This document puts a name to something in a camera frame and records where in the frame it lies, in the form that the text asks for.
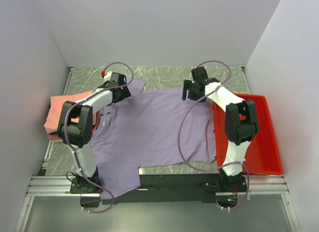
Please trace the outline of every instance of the pink cloth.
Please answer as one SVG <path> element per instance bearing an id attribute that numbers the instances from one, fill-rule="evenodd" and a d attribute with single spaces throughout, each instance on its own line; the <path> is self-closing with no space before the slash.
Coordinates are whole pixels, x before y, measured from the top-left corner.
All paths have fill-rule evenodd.
<path id="1" fill-rule="evenodd" d="M 64 95 L 64 96 L 51 96 L 51 107 L 49 110 L 49 114 L 46 118 L 46 122 L 44 124 L 44 128 L 46 133 L 51 134 L 57 131 L 60 115 L 62 111 L 63 103 L 66 101 L 78 101 L 89 95 L 91 95 L 93 91 L 87 91 L 76 95 Z M 93 115 L 93 125 L 95 124 L 96 116 Z M 72 119 L 74 122 L 78 122 L 79 119 Z"/>
<path id="2" fill-rule="evenodd" d="M 57 134 L 48 134 L 48 136 L 49 136 L 49 140 L 50 140 L 50 141 L 58 141 L 58 140 L 61 140 L 61 138 L 58 137 Z"/>

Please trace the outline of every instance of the fabric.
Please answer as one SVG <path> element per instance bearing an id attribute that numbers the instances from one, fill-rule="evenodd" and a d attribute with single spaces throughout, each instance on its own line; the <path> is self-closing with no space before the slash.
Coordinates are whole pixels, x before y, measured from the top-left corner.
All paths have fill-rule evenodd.
<path id="1" fill-rule="evenodd" d="M 128 89 L 132 96 L 140 94 L 144 90 L 145 82 L 133 79 L 133 81 L 128 85 Z"/>
<path id="2" fill-rule="evenodd" d="M 177 132 L 194 101 L 182 101 L 181 95 L 182 88 L 148 91 L 103 108 L 92 145 L 100 181 L 115 197 L 140 186 L 139 167 L 182 162 Z M 212 105 L 198 103 L 181 132 L 181 148 L 187 160 L 215 159 L 213 130 Z M 101 198 L 110 196 L 102 192 Z"/>
<path id="3" fill-rule="evenodd" d="M 52 134 L 48 134 L 49 140 L 50 141 L 58 141 L 61 140 L 60 137 L 58 137 L 58 135 L 56 133 L 52 133 Z"/>
<path id="4" fill-rule="evenodd" d="M 89 95 L 91 95 L 93 91 L 87 91 L 80 94 L 75 95 L 63 95 L 63 96 L 51 96 L 51 106 L 46 118 L 44 128 L 46 133 L 54 133 L 58 129 L 60 115 L 62 112 L 63 103 L 66 101 L 78 101 Z M 72 119 L 74 122 L 78 122 L 79 119 Z"/>

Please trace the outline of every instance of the shirt sleeve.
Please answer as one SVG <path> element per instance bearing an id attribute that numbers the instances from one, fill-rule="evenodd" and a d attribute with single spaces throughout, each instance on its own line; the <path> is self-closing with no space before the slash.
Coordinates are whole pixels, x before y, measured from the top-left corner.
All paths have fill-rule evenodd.
<path id="1" fill-rule="evenodd" d="M 136 189 L 141 185 L 139 167 L 129 162 L 105 162 L 97 166 L 100 182 L 114 197 Z M 111 199 L 106 191 L 101 193 L 101 199 Z"/>
<path id="2" fill-rule="evenodd" d="M 131 80 L 131 77 L 127 77 L 126 81 L 129 82 Z M 128 85 L 128 89 L 132 96 L 140 94 L 143 92 L 145 86 L 145 82 L 133 79 L 133 81 Z"/>

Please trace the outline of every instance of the metal frame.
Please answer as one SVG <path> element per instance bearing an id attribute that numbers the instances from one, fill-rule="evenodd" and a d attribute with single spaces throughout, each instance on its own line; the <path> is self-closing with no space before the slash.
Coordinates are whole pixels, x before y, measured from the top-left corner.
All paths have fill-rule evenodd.
<path id="1" fill-rule="evenodd" d="M 68 79 L 65 84 L 63 95 L 69 86 L 70 78 L 74 68 L 70 69 Z M 53 146 L 52 141 L 49 141 L 42 169 L 46 169 Z M 64 176 L 32 176 L 23 206 L 20 212 L 20 216 L 15 228 L 15 232 L 23 232 L 32 208 L 34 197 L 58 197 L 58 196 L 76 196 L 76 197 L 99 197 L 99 194 L 70 194 L 71 182 Z M 301 231 L 298 218 L 292 204 L 289 190 L 283 175 L 281 176 L 250 176 L 250 194 L 252 195 L 282 195 L 283 203 L 285 205 L 286 213 L 289 219 L 293 232 Z M 231 195 L 231 193 L 216 193 L 216 195 Z"/>
<path id="2" fill-rule="evenodd" d="M 70 194 L 70 187 L 71 182 L 65 176 L 32 176 L 26 196 L 100 196 L 99 194 Z M 251 176 L 249 192 L 252 195 L 289 194 L 283 176 Z M 231 193 L 216 193 L 216 195 L 231 195 Z"/>
<path id="3" fill-rule="evenodd" d="M 298 222 L 297 214 L 293 206 L 290 195 L 281 195 L 281 196 L 283 198 L 284 206 L 286 209 L 287 217 L 288 217 L 292 232 L 302 231 L 300 224 Z"/>
<path id="4" fill-rule="evenodd" d="M 34 197 L 25 197 L 18 222 L 16 223 L 14 232 L 24 232 L 26 223 L 29 218 Z"/>

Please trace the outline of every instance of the white wall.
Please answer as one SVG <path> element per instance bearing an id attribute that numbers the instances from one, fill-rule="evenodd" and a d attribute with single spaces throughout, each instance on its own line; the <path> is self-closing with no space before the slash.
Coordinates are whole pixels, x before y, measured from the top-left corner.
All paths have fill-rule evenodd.
<path id="1" fill-rule="evenodd" d="M 0 231 L 13 231 L 48 143 L 49 96 L 67 67 L 31 0 L 0 0 Z"/>
<path id="2" fill-rule="evenodd" d="M 280 0 L 33 0 L 69 66 L 245 66 Z"/>
<path id="3" fill-rule="evenodd" d="M 281 0 L 246 66 L 267 97 L 284 175 L 303 231 L 319 217 L 319 0 Z"/>

